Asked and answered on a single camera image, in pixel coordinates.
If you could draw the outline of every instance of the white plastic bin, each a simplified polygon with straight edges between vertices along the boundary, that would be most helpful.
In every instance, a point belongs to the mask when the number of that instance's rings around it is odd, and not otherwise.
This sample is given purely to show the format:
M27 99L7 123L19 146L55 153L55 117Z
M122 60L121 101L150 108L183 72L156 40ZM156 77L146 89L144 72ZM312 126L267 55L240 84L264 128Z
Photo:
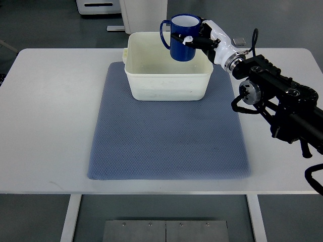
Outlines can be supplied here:
M170 39L170 33L164 33ZM132 95L141 101L193 101L205 95L213 64L199 49L188 62L171 58L159 32L137 32L124 50Z

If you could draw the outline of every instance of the gray textured mat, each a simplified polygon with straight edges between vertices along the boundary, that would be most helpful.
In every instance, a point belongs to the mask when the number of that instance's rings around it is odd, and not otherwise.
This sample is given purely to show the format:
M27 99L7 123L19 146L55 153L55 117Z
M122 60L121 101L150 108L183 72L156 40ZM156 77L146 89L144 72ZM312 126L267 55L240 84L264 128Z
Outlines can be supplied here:
M200 101L137 101L123 63L109 67L90 179L232 179L250 174L228 73L214 66Z

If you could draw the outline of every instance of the gray floor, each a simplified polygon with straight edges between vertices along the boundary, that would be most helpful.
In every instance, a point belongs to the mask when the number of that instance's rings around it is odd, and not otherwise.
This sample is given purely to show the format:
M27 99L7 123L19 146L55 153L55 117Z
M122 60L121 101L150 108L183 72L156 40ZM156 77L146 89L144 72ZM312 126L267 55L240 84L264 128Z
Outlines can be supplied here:
M127 47L126 33L108 33L107 25L122 25L120 14L109 16L81 16L74 0L0 0L0 39L18 50L25 48L123 48ZM323 1L273 0L273 1L215 1L215 0L169 0L168 18L177 13L192 13L214 20L232 38L244 37L248 46L254 28L259 29L257 47L307 48L323 70ZM8 73L16 56L0 47L0 73ZM86 223L93 221L98 214L97 207L89 205L90 199L100 204L103 198L85 198L81 203L80 219L76 240L80 239ZM208 196L200 199L214 202ZM316 195L261 196L260 205L264 216L268 241L323 241L319 225L322 222L323 198ZM58 241L64 222L68 200L55 195L1 195L0 196L0 240L1 241ZM187 209L174 216L204 216L205 210L196 207L196 201L188 200ZM156 216L142 211L137 203L138 217ZM38 218L30 220L30 211L37 212ZM118 207L110 217L116 217L123 210ZM47 230L39 227L46 219L55 228ZM23 226L19 221L28 222Z

